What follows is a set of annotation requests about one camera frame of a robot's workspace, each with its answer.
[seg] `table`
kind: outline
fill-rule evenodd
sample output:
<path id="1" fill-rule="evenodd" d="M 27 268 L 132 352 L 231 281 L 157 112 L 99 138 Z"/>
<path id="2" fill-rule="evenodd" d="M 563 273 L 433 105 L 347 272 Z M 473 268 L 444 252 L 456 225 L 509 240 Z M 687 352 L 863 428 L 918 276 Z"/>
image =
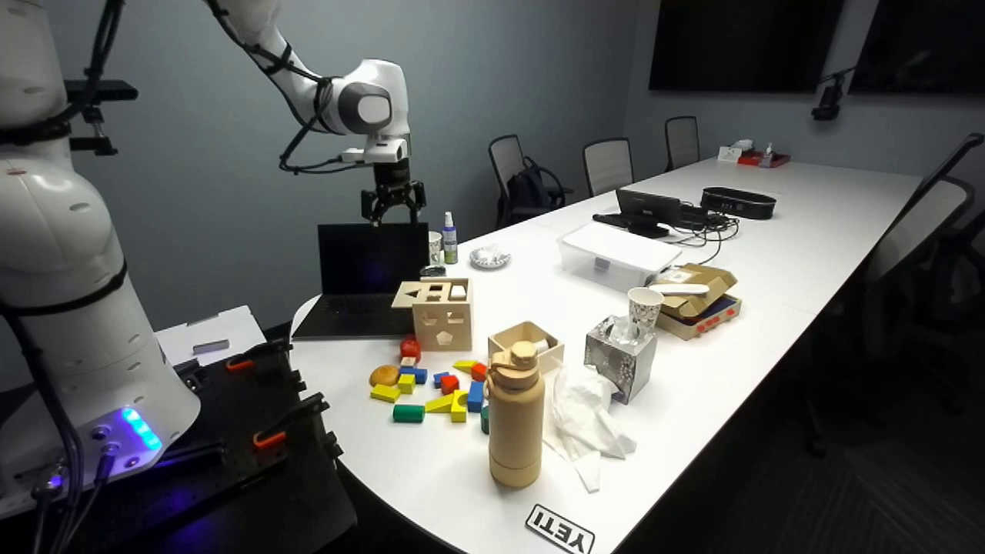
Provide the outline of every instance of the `table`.
<path id="1" fill-rule="evenodd" d="M 585 492 L 575 470 L 548 447 L 534 486 L 499 490 L 476 419 L 464 428 L 441 415 L 429 415 L 424 425 L 393 425 L 392 407 L 368 399 L 368 369 L 393 361 L 398 342 L 295 342 L 291 367 L 325 393 L 324 425 L 340 435 L 343 465 L 453 548 L 558 551 L 523 527 L 534 505 L 546 505 L 588 527 L 592 551 L 612 551 L 837 296 L 918 182 L 918 175 L 807 162 L 749 170 L 709 161 L 630 186 L 693 203 L 709 186 L 760 192 L 776 198 L 776 218 L 742 222 L 738 237 L 714 258 L 737 273 L 742 314 L 699 342 L 660 335 L 648 385 L 612 411 L 637 440 L 637 452 L 626 463 L 604 459 L 600 492 Z M 621 272 L 598 273 L 592 258 L 560 247 L 563 235 L 604 211 L 615 211 L 615 195 L 463 247 L 463 258 L 476 247 L 504 247 L 515 256 L 504 272 L 453 272 L 471 276 L 473 353 L 485 353 L 485 335 L 534 319 L 563 342 L 566 367 L 581 365 L 585 333 L 610 314 L 626 314 L 626 291 L 641 281 Z M 681 261 L 709 256 L 710 247 L 687 251 Z M 312 305 L 313 298 L 295 310 L 295 327 Z M 463 353 L 424 353 L 423 367 L 446 369 L 456 356 Z"/>

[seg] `paper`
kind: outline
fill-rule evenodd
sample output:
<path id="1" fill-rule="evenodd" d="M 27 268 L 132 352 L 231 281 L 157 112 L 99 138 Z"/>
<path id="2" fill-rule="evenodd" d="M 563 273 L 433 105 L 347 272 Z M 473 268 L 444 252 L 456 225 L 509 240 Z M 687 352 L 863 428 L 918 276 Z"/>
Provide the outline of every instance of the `paper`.
<path id="1" fill-rule="evenodd" d="M 566 235 L 563 243 L 612 266 L 637 268 L 644 273 L 660 273 L 681 256 L 681 247 L 637 237 L 600 222 L 588 222 L 585 227 Z"/>
<path id="2" fill-rule="evenodd" d="M 250 305 L 219 310 L 209 319 L 182 323 L 157 333 L 157 342 L 163 348 L 163 356 L 169 367 L 196 361 L 201 367 L 228 361 L 234 353 L 243 353 L 256 345 L 265 345 L 265 333 L 259 330 Z M 206 342 L 228 342 L 228 348 L 195 353 L 196 345 Z"/>

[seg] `floor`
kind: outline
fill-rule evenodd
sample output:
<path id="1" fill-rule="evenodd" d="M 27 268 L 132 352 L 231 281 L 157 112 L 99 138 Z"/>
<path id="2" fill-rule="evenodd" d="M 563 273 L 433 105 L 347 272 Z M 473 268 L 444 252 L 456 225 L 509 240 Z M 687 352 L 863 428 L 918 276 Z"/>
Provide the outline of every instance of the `floor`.
<path id="1" fill-rule="evenodd" d="M 776 369 L 619 554 L 983 554 L 983 342 L 985 327 L 938 361 L 906 348 L 882 367 L 810 353 L 807 369 Z M 945 361 L 965 369 L 958 407 L 938 393 Z M 812 392 L 825 455 L 807 451 L 798 392 Z M 352 497 L 361 527 L 329 551 L 446 551 L 363 490 Z"/>

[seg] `label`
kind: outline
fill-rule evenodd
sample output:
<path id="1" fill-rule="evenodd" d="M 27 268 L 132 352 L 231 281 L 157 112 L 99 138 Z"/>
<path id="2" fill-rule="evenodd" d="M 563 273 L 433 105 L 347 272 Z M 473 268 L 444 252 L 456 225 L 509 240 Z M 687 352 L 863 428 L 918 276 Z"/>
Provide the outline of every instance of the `label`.
<path id="1" fill-rule="evenodd" d="M 569 516 L 541 505 L 530 507 L 526 531 L 569 554 L 592 554 L 593 548 L 593 532 L 588 527 L 580 527 Z"/>

